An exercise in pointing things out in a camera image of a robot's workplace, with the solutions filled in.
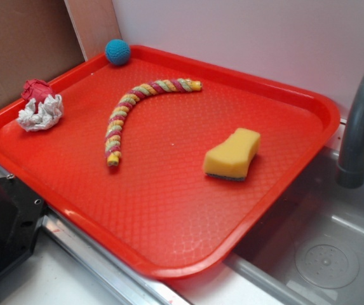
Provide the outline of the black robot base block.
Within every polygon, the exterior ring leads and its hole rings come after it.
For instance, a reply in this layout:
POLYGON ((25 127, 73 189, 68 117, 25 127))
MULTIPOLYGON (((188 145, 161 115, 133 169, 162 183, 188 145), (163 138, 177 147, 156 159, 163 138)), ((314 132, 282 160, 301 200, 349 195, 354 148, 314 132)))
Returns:
POLYGON ((0 278, 34 252, 45 202, 18 178, 0 178, 0 278))

